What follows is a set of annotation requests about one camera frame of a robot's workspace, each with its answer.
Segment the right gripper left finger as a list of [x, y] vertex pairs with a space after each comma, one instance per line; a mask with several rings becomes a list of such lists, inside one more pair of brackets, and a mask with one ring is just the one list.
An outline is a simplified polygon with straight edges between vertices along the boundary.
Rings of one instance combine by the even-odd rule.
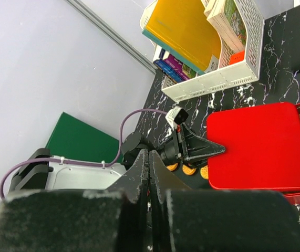
[[0, 202], [0, 251], [146, 251], [149, 152], [106, 190], [20, 190]]

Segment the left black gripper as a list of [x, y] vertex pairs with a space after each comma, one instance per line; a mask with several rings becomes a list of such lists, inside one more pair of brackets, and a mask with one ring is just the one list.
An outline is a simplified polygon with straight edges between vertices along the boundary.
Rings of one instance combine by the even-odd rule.
[[205, 163], [208, 158], [223, 154], [225, 146], [196, 135], [185, 123], [180, 124], [180, 142], [173, 134], [163, 144], [155, 147], [143, 134], [131, 133], [123, 141], [120, 151], [122, 165], [131, 168], [141, 150], [156, 151], [165, 165], [179, 162]]

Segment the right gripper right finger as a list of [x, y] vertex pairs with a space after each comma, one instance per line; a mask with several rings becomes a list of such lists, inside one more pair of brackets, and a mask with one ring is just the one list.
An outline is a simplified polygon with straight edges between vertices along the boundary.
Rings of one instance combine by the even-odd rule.
[[193, 190], [149, 154], [155, 251], [300, 251], [293, 206], [275, 191]]

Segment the red tin lid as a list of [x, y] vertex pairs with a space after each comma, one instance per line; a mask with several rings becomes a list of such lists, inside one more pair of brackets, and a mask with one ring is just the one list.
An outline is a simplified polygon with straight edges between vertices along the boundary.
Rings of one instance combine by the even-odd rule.
[[208, 140], [225, 152], [208, 159], [216, 190], [300, 192], [300, 119], [290, 102], [214, 112]]

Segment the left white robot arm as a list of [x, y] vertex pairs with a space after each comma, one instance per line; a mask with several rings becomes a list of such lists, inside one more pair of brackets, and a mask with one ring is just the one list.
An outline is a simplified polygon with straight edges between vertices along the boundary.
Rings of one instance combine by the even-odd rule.
[[141, 133], [134, 132], [121, 145], [121, 163], [111, 167], [59, 164], [51, 161], [26, 164], [13, 175], [9, 191], [105, 190], [131, 168], [141, 150], [157, 151], [166, 166], [183, 163], [192, 169], [201, 169], [206, 166], [208, 158], [224, 153], [225, 147], [197, 136], [184, 123], [178, 125], [173, 136], [159, 147], [154, 147]]

